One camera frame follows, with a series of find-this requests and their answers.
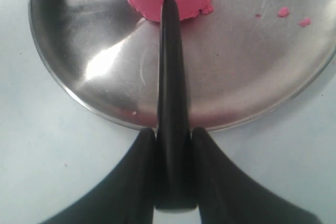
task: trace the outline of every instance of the pink crumb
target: pink crumb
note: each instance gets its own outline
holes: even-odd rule
[[[278,17],[280,17],[280,18],[287,18],[289,16],[289,14],[290,14],[289,8],[288,7],[283,7],[278,12]]]
[[[311,24],[311,19],[310,18],[304,18],[303,20],[301,20],[298,25],[301,27],[306,27],[309,26]]]

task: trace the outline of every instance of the stainless steel plate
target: stainless steel plate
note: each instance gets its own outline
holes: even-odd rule
[[[334,54],[336,0],[213,4],[182,23],[193,126],[229,127],[279,107]],[[291,14],[278,18],[284,6]],[[122,125],[156,126],[157,24],[127,0],[30,0],[29,12],[44,64],[73,98]],[[305,17],[312,24],[301,28]]]

